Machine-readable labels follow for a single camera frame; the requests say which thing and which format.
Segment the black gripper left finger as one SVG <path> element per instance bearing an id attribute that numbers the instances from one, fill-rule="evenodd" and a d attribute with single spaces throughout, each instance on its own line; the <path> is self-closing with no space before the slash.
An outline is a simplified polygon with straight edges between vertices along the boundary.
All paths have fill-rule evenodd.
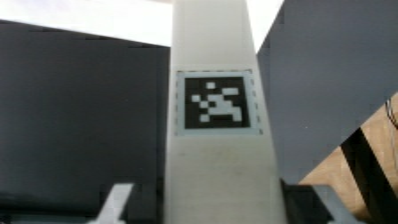
<path id="1" fill-rule="evenodd" d="M 157 223 L 157 184 L 116 183 L 96 217 L 88 224 Z"/>

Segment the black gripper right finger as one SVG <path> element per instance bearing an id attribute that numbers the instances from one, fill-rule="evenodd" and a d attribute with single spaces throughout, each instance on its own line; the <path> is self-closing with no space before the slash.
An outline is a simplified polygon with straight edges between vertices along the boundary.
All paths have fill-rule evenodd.
<path id="1" fill-rule="evenodd" d="M 329 185 L 281 182 L 288 224 L 363 224 Z"/>

